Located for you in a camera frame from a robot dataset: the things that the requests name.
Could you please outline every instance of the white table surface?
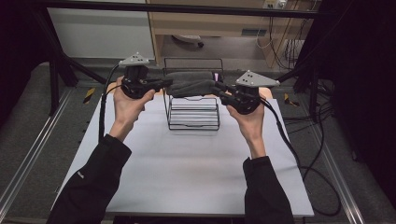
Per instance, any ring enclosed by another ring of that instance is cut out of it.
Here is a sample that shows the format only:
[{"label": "white table surface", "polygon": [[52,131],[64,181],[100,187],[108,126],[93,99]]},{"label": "white table surface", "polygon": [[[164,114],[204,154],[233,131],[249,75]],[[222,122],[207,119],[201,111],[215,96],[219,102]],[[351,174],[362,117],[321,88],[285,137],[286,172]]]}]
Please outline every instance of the white table surface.
[{"label": "white table surface", "polygon": [[[280,112],[276,100],[268,100]],[[79,150],[65,177],[82,167],[98,141],[100,104],[97,106]],[[220,104],[218,131],[169,131],[163,97],[146,104],[134,129],[124,141],[132,150],[120,179],[120,188],[108,213],[134,216],[244,215],[246,181],[242,163],[249,157],[248,145],[236,120]],[[106,129],[114,121],[113,97],[106,103]],[[296,161],[283,142],[274,115],[265,110],[263,136],[267,155],[285,190],[295,217],[313,216]]]}]

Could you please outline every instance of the black sleeve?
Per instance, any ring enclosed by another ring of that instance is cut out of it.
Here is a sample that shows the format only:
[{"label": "black sleeve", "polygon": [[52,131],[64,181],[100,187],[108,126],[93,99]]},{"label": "black sleeve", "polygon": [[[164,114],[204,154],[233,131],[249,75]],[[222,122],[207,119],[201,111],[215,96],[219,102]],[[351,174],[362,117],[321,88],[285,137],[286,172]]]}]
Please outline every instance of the black sleeve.
[{"label": "black sleeve", "polygon": [[48,224],[100,224],[119,188],[121,170],[131,150],[106,135],[87,163],[67,181],[53,206]]},{"label": "black sleeve", "polygon": [[268,157],[244,161],[245,223],[294,223],[290,203]]}]

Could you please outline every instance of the metal rail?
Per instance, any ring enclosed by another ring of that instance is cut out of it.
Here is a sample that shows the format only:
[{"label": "metal rail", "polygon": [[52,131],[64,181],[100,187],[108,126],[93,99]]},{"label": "metal rail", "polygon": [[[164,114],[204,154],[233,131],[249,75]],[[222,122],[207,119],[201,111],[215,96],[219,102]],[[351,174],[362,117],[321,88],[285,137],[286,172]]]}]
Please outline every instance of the metal rail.
[{"label": "metal rail", "polygon": [[69,96],[74,91],[73,88],[67,88],[64,92],[60,106],[56,110],[55,114],[52,117],[49,117],[37,139],[31,146],[29,152],[21,163],[18,171],[15,173],[12,180],[9,182],[6,190],[0,198],[0,223],[3,222],[3,219],[6,217],[6,214],[17,197],[18,192],[20,191],[26,177],[29,175],[33,166],[35,165],[35,161],[40,155],[41,149],[47,143],[47,140],[50,137],[50,134],[55,127],[56,123],[59,120],[59,117],[64,112],[64,109],[68,103]]},{"label": "metal rail", "polygon": [[[300,97],[300,96],[299,96],[299,100],[300,102],[302,102],[302,106],[305,114],[309,115],[308,107],[307,107],[308,102],[305,100],[304,97]],[[313,121],[310,122],[312,124],[310,129],[313,131],[318,145],[320,145],[320,137],[321,137],[320,129],[317,125],[313,125],[314,124]],[[356,204],[355,199],[353,198],[353,195],[349,190],[349,186],[347,185],[347,182],[345,181],[340,169],[338,168],[338,165],[334,157],[332,156],[332,153],[329,147],[327,146],[326,141],[324,142],[322,153],[323,153],[322,154],[323,161],[326,165],[326,168],[329,172],[329,176],[331,177],[335,188],[340,194],[341,203],[344,206],[344,210],[346,212],[346,216],[349,219],[349,222],[351,224],[364,224],[364,219],[361,215],[361,210]]]},{"label": "metal rail", "polygon": [[67,1],[67,0],[38,0],[32,2],[32,4],[41,7],[55,7],[55,8],[171,12],[171,13],[193,13],[193,14],[215,14],[215,15],[303,18],[303,19],[319,19],[319,18],[329,18],[331,16],[335,16],[335,13],[330,13],[330,12],[245,8],[245,7],[209,7],[209,6],[91,2],[91,1],[88,2],[88,1]]}]

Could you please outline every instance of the wire rack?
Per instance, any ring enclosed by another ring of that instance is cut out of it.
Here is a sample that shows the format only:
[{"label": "wire rack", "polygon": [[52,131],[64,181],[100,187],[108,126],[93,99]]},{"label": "wire rack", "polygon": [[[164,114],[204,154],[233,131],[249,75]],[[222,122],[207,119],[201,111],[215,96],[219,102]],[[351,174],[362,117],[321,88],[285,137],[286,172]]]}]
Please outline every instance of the wire rack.
[{"label": "wire rack", "polygon": [[[165,58],[163,75],[177,71],[211,71],[223,79],[222,59]],[[175,98],[163,90],[169,130],[217,131],[220,126],[218,99],[214,96]]]}]

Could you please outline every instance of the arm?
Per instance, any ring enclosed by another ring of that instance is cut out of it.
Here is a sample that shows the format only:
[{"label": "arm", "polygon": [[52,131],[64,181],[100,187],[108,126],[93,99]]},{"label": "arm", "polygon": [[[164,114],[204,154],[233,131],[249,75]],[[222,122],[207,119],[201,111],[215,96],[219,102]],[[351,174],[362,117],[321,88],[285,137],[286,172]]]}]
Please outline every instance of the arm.
[{"label": "arm", "polygon": [[289,200],[276,178],[270,159],[266,156],[262,138],[264,106],[248,114],[239,114],[232,106],[227,109],[236,119],[245,137],[251,159],[244,161],[247,181],[245,222],[248,224],[294,223]]},{"label": "arm", "polygon": [[133,100],[116,89],[116,118],[109,134],[87,163],[67,181],[51,210],[48,224],[100,224],[119,187],[122,167],[131,156],[131,150],[122,142],[154,93],[149,91],[142,99]]}]

